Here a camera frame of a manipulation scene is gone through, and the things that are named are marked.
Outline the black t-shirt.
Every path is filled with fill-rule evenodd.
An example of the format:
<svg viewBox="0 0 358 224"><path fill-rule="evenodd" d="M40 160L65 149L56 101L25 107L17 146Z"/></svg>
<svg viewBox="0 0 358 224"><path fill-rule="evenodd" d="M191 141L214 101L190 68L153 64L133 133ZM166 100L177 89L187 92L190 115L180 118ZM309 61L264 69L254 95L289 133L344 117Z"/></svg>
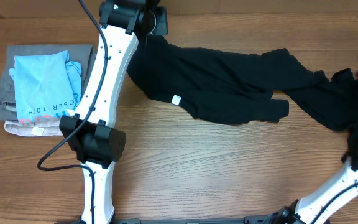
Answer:
<svg viewBox="0 0 358 224"><path fill-rule="evenodd" d="M178 105L194 119L218 124L277 123L288 116L287 100L275 90L302 90L325 82L287 49L257 54L182 48L164 37L148 37L134 53L127 73L151 99Z"/></svg>

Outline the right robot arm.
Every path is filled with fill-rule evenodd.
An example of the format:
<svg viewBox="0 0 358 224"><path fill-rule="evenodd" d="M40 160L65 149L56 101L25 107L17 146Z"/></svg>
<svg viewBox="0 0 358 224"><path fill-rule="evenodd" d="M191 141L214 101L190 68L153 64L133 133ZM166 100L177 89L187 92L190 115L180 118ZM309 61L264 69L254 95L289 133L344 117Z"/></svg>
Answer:
<svg viewBox="0 0 358 224"><path fill-rule="evenodd" d="M322 224L329 217L358 197L358 150L348 151L343 167L312 194L293 202L289 207L268 215L264 223Z"/></svg>

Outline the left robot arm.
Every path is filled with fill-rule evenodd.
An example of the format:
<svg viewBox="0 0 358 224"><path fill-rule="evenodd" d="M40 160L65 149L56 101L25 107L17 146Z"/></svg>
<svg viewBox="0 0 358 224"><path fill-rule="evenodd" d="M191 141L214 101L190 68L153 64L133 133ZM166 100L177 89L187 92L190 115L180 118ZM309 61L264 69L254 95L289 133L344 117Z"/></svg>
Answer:
<svg viewBox="0 0 358 224"><path fill-rule="evenodd" d="M78 223L113 223L112 178L126 134L115 129L117 101L139 40L166 35L167 12L158 1L105 1L96 22L98 51L86 90L60 131L83 171L85 205Z"/></svg>

